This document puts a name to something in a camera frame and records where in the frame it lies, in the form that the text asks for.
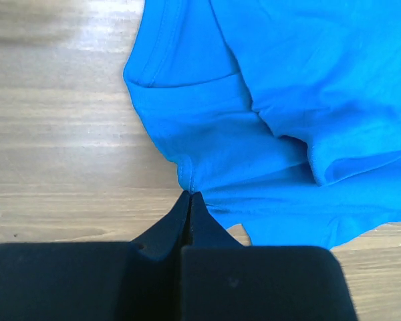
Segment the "blue t shirt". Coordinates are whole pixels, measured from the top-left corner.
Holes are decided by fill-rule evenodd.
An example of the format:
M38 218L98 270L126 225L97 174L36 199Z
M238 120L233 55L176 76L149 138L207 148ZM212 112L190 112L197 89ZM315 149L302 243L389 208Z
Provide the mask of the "blue t shirt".
M401 1L147 1L124 81L180 186L253 245L401 222Z

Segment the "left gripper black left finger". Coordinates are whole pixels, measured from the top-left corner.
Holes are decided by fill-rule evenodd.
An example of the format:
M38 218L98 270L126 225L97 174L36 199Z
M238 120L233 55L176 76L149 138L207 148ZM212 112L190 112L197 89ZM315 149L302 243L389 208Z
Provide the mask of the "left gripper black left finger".
M132 241L0 243L0 320L174 320L189 205Z

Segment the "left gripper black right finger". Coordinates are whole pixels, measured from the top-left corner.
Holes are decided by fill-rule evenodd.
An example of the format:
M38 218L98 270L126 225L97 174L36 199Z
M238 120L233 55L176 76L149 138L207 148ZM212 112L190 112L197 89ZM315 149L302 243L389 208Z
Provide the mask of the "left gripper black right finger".
M342 267L315 246L244 246L190 200L182 320L356 320Z

